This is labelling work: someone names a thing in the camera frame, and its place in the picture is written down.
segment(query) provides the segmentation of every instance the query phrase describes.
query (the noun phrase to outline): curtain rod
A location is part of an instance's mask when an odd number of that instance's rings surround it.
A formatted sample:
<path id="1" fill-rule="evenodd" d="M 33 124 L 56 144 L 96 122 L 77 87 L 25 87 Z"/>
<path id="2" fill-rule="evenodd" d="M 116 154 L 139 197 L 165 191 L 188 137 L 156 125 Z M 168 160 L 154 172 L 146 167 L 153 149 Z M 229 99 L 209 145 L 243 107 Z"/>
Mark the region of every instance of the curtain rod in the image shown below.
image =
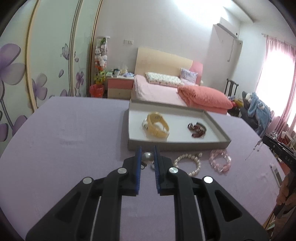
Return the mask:
<path id="1" fill-rule="evenodd" d="M 264 33 L 261 33 L 261 35 L 263 35 L 265 38 L 266 38 L 267 36 L 270 36 L 270 35 L 268 35 L 268 34 L 264 34 Z M 291 44 L 291 43 L 289 43 L 289 42 L 287 42 L 287 41 L 282 41 L 282 42 L 284 42 L 284 43 L 286 43 L 286 44 L 289 44 L 289 45 L 291 45 L 292 47 L 296 47 L 295 45 L 293 45 L 293 44 Z"/>

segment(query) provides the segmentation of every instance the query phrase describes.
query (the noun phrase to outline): window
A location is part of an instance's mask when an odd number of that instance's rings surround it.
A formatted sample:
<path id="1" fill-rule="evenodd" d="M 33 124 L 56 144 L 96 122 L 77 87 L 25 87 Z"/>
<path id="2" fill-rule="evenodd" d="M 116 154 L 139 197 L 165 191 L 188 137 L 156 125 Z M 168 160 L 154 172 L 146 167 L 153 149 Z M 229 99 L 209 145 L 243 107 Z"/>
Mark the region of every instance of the window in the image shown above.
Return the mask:
<path id="1" fill-rule="evenodd" d="M 275 116 L 281 116 L 287 105 L 291 92 L 294 70 L 295 64 L 289 55 L 281 50 L 273 50 L 268 53 L 267 59 L 263 65 L 256 93 L 259 99 L 274 111 Z M 291 112 L 293 121 L 296 113 L 296 105 L 293 105 L 292 108 L 294 108 L 292 110 L 294 112 Z"/>

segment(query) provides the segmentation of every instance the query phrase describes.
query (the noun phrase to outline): air conditioner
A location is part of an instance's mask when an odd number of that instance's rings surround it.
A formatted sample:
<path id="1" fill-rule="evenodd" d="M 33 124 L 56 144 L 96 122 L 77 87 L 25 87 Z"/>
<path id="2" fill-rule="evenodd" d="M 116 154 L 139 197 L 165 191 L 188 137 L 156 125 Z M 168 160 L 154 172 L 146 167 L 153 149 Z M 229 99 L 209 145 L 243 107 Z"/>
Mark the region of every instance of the air conditioner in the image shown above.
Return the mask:
<path id="1" fill-rule="evenodd" d="M 224 18 L 221 18 L 220 19 L 220 22 L 217 23 L 217 26 L 219 26 L 220 28 L 222 28 L 227 33 L 229 33 L 235 39 L 238 39 L 240 29 L 237 28 L 236 26 L 233 26 L 230 22 L 228 22 Z"/>

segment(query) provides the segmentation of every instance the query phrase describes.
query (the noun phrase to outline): patterned pillow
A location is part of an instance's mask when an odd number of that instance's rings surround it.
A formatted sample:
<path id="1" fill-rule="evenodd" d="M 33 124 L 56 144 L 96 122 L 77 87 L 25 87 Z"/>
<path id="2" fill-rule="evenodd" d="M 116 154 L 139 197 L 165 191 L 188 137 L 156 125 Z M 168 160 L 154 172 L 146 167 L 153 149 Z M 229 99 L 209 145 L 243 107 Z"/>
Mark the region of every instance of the patterned pillow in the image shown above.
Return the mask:
<path id="1" fill-rule="evenodd" d="M 150 84 L 165 85 L 176 88 L 184 86 L 184 83 L 177 76 L 158 74 L 153 72 L 147 72 L 146 76 Z"/>
<path id="2" fill-rule="evenodd" d="M 192 71 L 189 71 L 184 68 L 181 69 L 181 75 L 180 75 L 181 79 L 186 79 L 186 80 L 190 81 L 191 83 L 195 84 L 197 76 L 198 76 L 198 73 L 196 73 L 196 72 L 192 72 Z"/>

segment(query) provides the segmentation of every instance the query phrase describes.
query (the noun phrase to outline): nightstand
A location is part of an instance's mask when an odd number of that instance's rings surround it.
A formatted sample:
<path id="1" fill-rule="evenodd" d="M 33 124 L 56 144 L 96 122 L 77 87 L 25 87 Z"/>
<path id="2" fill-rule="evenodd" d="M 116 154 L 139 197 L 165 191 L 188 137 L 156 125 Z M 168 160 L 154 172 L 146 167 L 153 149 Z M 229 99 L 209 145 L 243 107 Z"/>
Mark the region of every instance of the nightstand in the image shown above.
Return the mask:
<path id="1" fill-rule="evenodd" d="M 107 78 L 108 99 L 126 99 L 131 98 L 131 89 L 133 87 L 134 77 L 109 77 Z"/>

